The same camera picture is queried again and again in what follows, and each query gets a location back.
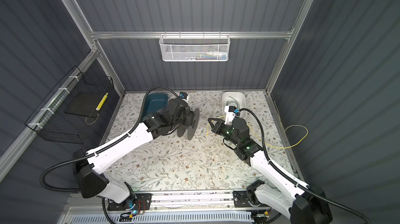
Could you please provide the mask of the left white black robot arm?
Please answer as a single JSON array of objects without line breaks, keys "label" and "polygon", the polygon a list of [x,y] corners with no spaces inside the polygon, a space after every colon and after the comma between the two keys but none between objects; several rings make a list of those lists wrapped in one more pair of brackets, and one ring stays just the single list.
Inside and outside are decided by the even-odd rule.
[{"label": "left white black robot arm", "polygon": [[[99,197],[109,199],[126,210],[133,210],[139,200],[129,183],[119,183],[105,176],[105,171],[116,161],[131,151],[149,143],[160,136],[176,133],[178,137],[187,133],[187,139],[194,137],[198,127],[200,110],[192,110],[188,104],[188,94],[173,93],[165,108],[145,114],[146,102],[143,101],[135,125],[111,141],[87,152],[78,150],[71,160],[61,162],[46,169],[40,175],[40,185],[55,192],[79,192],[85,199]],[[74,165],[77,188],[61,188],[46,182],[46,176],[68,164]]]}]

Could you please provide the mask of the items in white basket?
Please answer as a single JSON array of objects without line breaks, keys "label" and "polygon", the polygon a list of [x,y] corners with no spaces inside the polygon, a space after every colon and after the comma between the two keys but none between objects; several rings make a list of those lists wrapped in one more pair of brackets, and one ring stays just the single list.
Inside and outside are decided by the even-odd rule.
[{"label": "items in white basket", "polygon": [[182,60],[205,61],[205,60],[227,60],[228,52],[206,52],[206,53],[188,53],[184,54]]}]

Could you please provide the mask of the grey perforated cable spool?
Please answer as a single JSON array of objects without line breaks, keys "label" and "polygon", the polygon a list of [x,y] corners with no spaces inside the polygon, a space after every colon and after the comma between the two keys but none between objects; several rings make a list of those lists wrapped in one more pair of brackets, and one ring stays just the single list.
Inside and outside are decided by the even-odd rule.
[{"label": "grey perforated cable spool", "polygon": [[200,110],[196,109],[194,111],[191,111],[187,115],[183,125],[178,127],[177,136],[182,137],[184,133],[187,132],[187,139],[192,140],[193,137],[195,136],[195,132],[199,124],[199,119],[200,119]]}]

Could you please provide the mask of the black pad in basket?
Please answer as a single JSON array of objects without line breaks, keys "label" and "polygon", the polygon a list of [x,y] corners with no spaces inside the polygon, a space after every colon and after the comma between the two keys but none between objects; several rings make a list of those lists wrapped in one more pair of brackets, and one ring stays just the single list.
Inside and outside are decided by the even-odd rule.
[{"label": "black pad in basket", "polygon": [[95,110],[100,102],[100,94],[79,92],[72,101],[68,104],[64,113],[69,115],[95,118],[98,111]]}]

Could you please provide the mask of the teal plastic tray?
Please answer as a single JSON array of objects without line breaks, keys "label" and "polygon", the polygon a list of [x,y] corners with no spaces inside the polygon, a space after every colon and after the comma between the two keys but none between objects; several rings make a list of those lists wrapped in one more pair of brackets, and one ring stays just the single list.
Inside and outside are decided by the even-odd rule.
[{"label": "teal plastic tray", "polygon": [[155,113],[168,105],[168,95],[165,93],[152,93],[147,96],[142,118],[150,113]]}]

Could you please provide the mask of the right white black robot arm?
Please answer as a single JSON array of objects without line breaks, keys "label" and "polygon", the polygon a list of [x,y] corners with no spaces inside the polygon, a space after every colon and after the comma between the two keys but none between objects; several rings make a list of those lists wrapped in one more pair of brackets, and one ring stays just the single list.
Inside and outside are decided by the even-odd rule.
[{"label": "right white black robot arm", "polygon": [[364,214],[327,199],[319,186],[310,186],[283,169],[268,155],[266,143],[256,143],[250,136],[250,128],[240,117],[243,109],[228,107],[225,119],[209,118],[211,131],[223,138],[223,142],[234,144],[232,150],[237,157],[263,174],[277,188],[268,188],[261,180],[246,189],[251,205],[265,204],[277,210],[293,224],[329,224],[333,220],[330,206],[340,208],[363,220],[371,221]]}]

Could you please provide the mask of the floral table mat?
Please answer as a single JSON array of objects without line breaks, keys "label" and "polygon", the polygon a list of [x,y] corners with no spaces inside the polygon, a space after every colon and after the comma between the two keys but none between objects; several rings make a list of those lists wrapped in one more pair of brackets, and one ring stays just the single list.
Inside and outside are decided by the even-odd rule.
[{"label": "floral table mat", "polygon": [[[266,143],[283,147],[263,91],[242,92],[246,107],[261,121]],[[122,99],[106,142],[129,130],[136,123],[144,93],[128,93]],[[136,191],[217,190],[246,188],[255,180],[271,184],[257,170],[239,160],[211,132],[207,119],[224,115],[223,92],[189,94],[189,105],[200,109],[200,122],[192,140],[176,132],[162,136],[128,153],[105,172],[109,179],[128,182]],[[268,155],[293,174],[287,150],[271,148]]]}]

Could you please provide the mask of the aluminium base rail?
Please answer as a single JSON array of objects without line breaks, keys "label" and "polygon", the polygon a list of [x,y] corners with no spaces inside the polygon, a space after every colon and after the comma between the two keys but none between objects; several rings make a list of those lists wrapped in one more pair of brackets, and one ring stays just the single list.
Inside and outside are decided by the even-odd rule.
[{"label": "aluminium base rail", "polygon": [[[145,213],[163,211],[206,211],[206,210],[263,210],[275,204],[252,205],[247,193],[241,189],[227,190],[191,190],[191,191],[149,191],[150,200],[145,202]],[[98,197],[84,199],[78,193],[72,193],[62,211],[63,214],[101,214],[102,203]]]}]

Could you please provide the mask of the white plastic tray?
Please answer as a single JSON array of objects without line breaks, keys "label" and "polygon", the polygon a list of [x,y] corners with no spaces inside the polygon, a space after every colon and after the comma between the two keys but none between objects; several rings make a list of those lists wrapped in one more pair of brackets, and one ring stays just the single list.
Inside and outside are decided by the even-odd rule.
[{"label": "white plastic tray", "polygon": [[246,108],[246,97],[241,92],[224,92],[222,95],[222,109],[225,106],[235,106],[237,109]]}]

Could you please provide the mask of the yellow marker in basket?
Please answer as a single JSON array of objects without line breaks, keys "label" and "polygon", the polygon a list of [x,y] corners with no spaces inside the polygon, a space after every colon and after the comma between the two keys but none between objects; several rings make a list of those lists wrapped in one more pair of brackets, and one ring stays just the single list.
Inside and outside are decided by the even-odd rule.
[{"label": "yellow marker in basket", "polygon": [[103,105],[106,102],[107,98],[108,98],[108,92],[105,93],[105,95],[102,97],[102,99],[98,103],[97,107],[95,108],[96,111],[100,111],[101,110],[101,108],[103,107]]}]

